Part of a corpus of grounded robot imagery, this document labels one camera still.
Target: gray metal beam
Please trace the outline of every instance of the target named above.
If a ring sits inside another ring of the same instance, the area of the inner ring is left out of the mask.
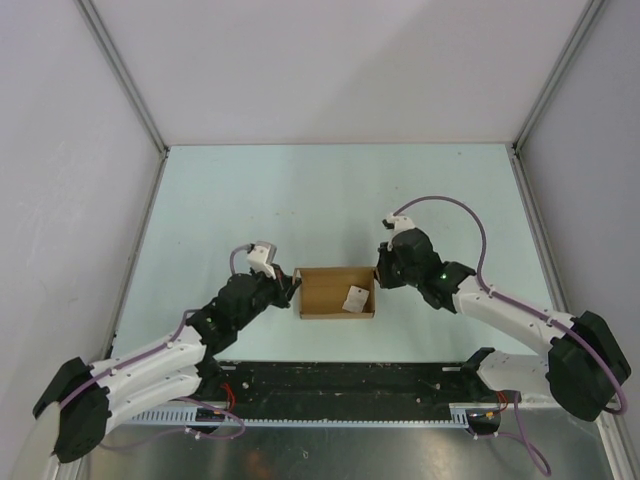
[[[554,93],[557,91],[560,82],[565,77],[569,67],[584,45],[589,33],[591,33],[594,25],[602,15],[604,7],[608,4],[609,0],[590,0],[582,11],[582,15],[580,16],[578,23],[571,32],[569,40],[567,40],[567,43],[562,49],[558,60],[556,60],[547,81],[538,94],[538,98],[536,98],[533,107],[529,111],[529,114],[527,115],[527,118],[515,139],[515,148],[518,154],[522,151],[522,147],[527,142],[531,131],[538,123],[538,120],[542,117],[542,114],[549,105]]]
[[[140,223],[140,229],[136,235],[136,240],[133,245],[133,252],[129,255],[129,262],[127,265],[127,270],[124,276],[124,281],[120,287],[120,293],[118,295],[118,304],[116,305],[116,309],[111,317],[109,323],[109,330],[107,332],[107,337],[105,338],[105,343],[100,350],[100,359],[106,358],[111,351],[111,346],[113,344],[113,339],[116,335],[118,329],[118,323],[120,322],[120,317],[122,315],[122,310],[124,309],[124,304],[127,300],[127,295],[129,293],[129,288],[131,287],[131,281],[133,280],[133,273],[135,272],[136,265],[138,264],[138,258],[140,255],[140,250],[142,249],[142,242],[144,241],[144,235],[147,231],[147,227],[149,226],[149,220],[151,219],[151,213],[153,212],[153,206],[155,205],[156,198],[158,196],[158,191],[160,190],[160,183],[162,182],[162,175],[164,174],[164,168],[167,164],[167,158],[169,156],[170,149],[167,148],[165,152],[162,154],[160,159],[160,163],[158,164],[157,170],[154,175],[154,182],[151,187],[151,191],[149,192],[149,197],[145,203],[145,211],[144,216],[142,217],[142,221]]]
[[[136,115],[140,119],[142,126],[145,128],[147,135],[156,146],[159,152],[164,154],[167,149],[164,141],[162,140],[162,136],[156,127],[156,124],[149,113],[149,109],[147,108],[140,92],[138,91],[131,74],[127,70],[122,57],[118,53],[118,50],[107,31],[107,28],[104,25],[104,22],[100,18],[100,14],[93,4],[92,0],[74,0],[76,3],[78,10],[80,10],[80,14],[84,18],[93,34],[93,37],[102,50],[102,53],[107,60],[107,63],[111,67],[118,83],[122,87],[124,94],[127,99],[131,103],[133,110]]]
[[[511,168],[520,192],[531,235],[540,257],[542,271],[551,303],[555,310],[570,312],[570,305],[564,294],[562,279],[545,229],[542,215],[538,208],[531,184],[524,168],[524,160],[513,147],[507,146]],[[600,430],[602,443],[607,453],[609,465],[615,480],[640,479],[638,456],[633,449],[626,423],[622,417],[603,413],[596,420]]]

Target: open cardboard box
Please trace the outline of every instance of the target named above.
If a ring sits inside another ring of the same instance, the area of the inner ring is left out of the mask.
[[[299,268],[296,275],[302,279],[300,318],[373,318],[376,311],[375,268]],[[352,286],[369,291],[362,313],[342,309]]]

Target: purple cable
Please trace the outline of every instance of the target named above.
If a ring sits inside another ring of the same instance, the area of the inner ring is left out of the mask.
[[[524,428],[524,423],[522,421],[522,417],[520,416],[520,410],[518,408],[518,403],[520,402],[520,392],[516,392],[515,399],[513,402],[513,409],[516,415],[516,423],[518,425],[518,430],[520,430],[520,435],[516,435],[515,433],[509,432],[496,432],[496,434],[484,434],[478,435],[471,428],[469,428],[469,432],[474,435],[474,438],[482,438],[482,439],[491,439],[491,438],[510,438],[511,440],[515,440],[520,442],[527,449],[527,453],[531,457],[533,464],[540,471],[542,475],[545,477],[551,476],[551,465],[544,457],[542,452],[533,445],[529,438],[527,437],[527,431]]]
[[[194,405],[197,405],[197,406],[199,406],[201,408],[206,408],[207,410],[211,410],[214,413],[215,412],[220,412],[225,417],[230,418],[231,420],[236,422],[238,424],[238,426],[240,427],[239,431],[237,431],[236,433],[231,433],[229,435],[213,435],[213,434],[207,434],[207,433],[200,433],[201,437],[210,438],[212,440],[233,440],[234,438],[238,438],[240,435],[242,435],[247,430],[247,426],[244,424],[242,419],[240,417],[234,415],[231,412],[228,412],[226,410],[222,410],[221,408],[214,407],[212,405],[206,404],[206,403],[201,402],[199,400],[194,400],[193,398],[189,398],[189,397],[180,397],[180,398],[178,398],[178,400],[182,400],[183,402],[193,403]]]
[[[93,385],[96,382],[99,382],[100,380],[102,380],[103,378],[105,378],[106,376],[108,376],[112,370],[117,370],[120,368],[124,368],[124,367],[128,367],[129,365],[132,365],[136,362],[139,362],[140,360],[144,360],[145,358],[150,357],[151,355],[154,355],[162,350],[164,350],[165,348],[167,348],[167,343],[169,342],[174,342],[182,333],[182,330],[184,330],[184,327],[187,323],[187,315],[189,315],[190,313],[195,313],[198,310],[185,310],[184,313],[182,314],[182,321],[180,322],[180,326],[178,326],[178,329],[173,333],[173,335],[171,335],[171,337],[169,338],[169,340],[167,340],[164,343],[161,343],[160,345],[152,348],[151,350],[148,350],[146,352],[140,353],[138,355],[136,355],[135,357],[131,357],[129,360],[125,360],[121,363],[118,363],[117,365],[106,369],[104,372],[99,373],[98,375],[96,375],[95,377],[90,378],[89,380],[87,380],[86,382],[84,382],[82,385],[80,385],[79,387],[77,387],[73,392],[71,392],[69,395],[67,395],[67,397],[62,400],[62,402],[60,402],[60,410],[62,410],[64,407],[66,407],[67,405],[69,405],[73,400],[75,400],[78,395],[80,395],[82,392],[84,392],[87,388],[89,388],[91,385]]]
[[[240,419],[239,417],[237,417],[236,415],[234,415],[231,412],[228,412],[228,411],[223,410],[221,408],[213,407],[212,405],[208,405],[206,403],[199,402],[197,400],[193,400],[193,399],[188,398],[188,397],[180,397],[180,398],[178,398],[178,400],[182,400],[183,402],[193,403],[193,404],[198,405],[199,407],[206,408],[208,410],[213,410],[216,413],[221,413],[225,417],[230,418],[231,420],[236,422],[238,424],[238,426],[240,427],[240,430],[238,432],[230,434],[230,435],[214,435],[214,434],[209,434],[209,433],[198,432],[197,430],[193,430],[193,429],[190,429],[188,427],[177,427],[177,428],[169,428],[167,430],[162,430],[161,432],[158,432],[155,435],[151,435],[150,437],[147,437],[147,438],[145,438],[143,440],[140,440],[139,442],[129,443],[127,445],[121,445],[121,446],[111,446],[111,445],[105,445],[105,444],[101,443],[100,447],[104,448],[105,450],[109,450],[111,452],[124,452],[124,451],[127,451],[127,450],[132,450],[134,448],[141,447],[142,445],[145,445],[147,443],[153,442],[153,441],[157,440],[160,437],[164,437],[165,435],[171,435],[171,434],[179,433],[179,432],[188,433],[190,435],[193,435],[194,437],[199,435],[197,438],[208,438],[210,440],[233,440],[234,438],[237,438],[240,435],[242,435],[247,429],[247,427],[244,424],[244,422],[242,421],[242,419]]]
[[[491,295],[496,297],[498,300],[501,300],[501,301],[513,306],[513,307],[516,307],[516,308],[518,308],[518,309],[520,309],[520,310],[522,310],[524,312],[527,312],[527,313],[535,316],[536,318],[538,318],[538,319],[540,319],[542,321],[545,321],[545,322],[549,321],[550,316],[547,315],[546,313],[541,312],[540,310],[537,310],[537,309],[535,309],[533,307],[530,307],[529,305],[525,305],[524,303],[519,302],[515,298],[511,298],[511,297],[509,297],[507,295],[504,295],[504,294],[502,294],[500,292],[496,292],[495,290],[492,291],[491,288],[489,287],[489,285],[487,284],[487,282],[485,282],[484,277],[482,276],[482,269],[484,267],[484,261],[485,261],[485,258],[487,256],[487,232],[486,232],[486,230],[484,228],[484,225],[482,224],[482,221],[480,220],[480,217],[478,217],[476,212],[471,210],[471,208],[467,207],[460,200],[456,200],[455,198],[451,198],[451,197],[445,197],[445,196],[442,196],[442,195],[429,195],[429,196],[426,196],[426,197],[419,197],[419,198],[416,198],[414,200],[411,200],[406,205],[403,205],[398,210],[396,210],[393,214],[394,215],[399,215],[402,212],[404,212],[404,210],[406,210],[407,208],[415,205],[416,203],[423,202],[423,201],[426,201],[426,200],[441,200],[443,202],[453,203],[454,205],[457,205],[460,208],[464,209],[475,220],[476,225],[478,225],[478,229],[480,229],[480,237],[482,239],[482,247],[481,247],[481,250],[480,250],[480,259],[478,260],[476,278],[478,280],[478,284],[480,285],[480,287],[483,290],[485,290],[486,292],[491,292]],[[620,403],[620,408],[618,410],[613,410],[613,409],[607,407],[604,410],[606,412],[608,412],[608,413],[613,414],[613,415],[623,415],[624,413],[626,413],[627,409],[629,407],[628,407],[627,397],[624,394],[624,391],[622,390],[622,386],[618,382],[618,379],[616,378],[615,374],[611,371],[609,366],[602,359],[602,357],[598,354],[598,352],[596,352],[595,349],[591,345],[589,345],[577,333],[575,333],[570,328],[567,328],[566,326],[564,326],[560,322],[558,322],[556,320],[551,320],[549,323],[551,325],[553,325],[554,327],[556,327],[561,332],[569,335],[573,340],[575,340],[578,344],[580,344],[580,346],[582,348],[584,348],[589,353],[589,355],[591,355],[593,357],[593,359],[596,361],[598,366],[602,369],[602,371],[607,376],[607,379],[609,380],[609,382],[611,382],[611,385],[613,386],[613,388],[614,388],[614,390],[616,392],[616,395],[618,396],[618,401]]]
[[[231,250],[231,255],[229,256],[229,269],[231,270],[231,275],[235,275],[236,274],[236,266],[233,263],[234,258],[236,258],[236,255],[240,252],[248,252],[251,250],[251,245],[250,244],[245,244],[245,245],[240,245],[239,247],[234,248],[233,250]]]

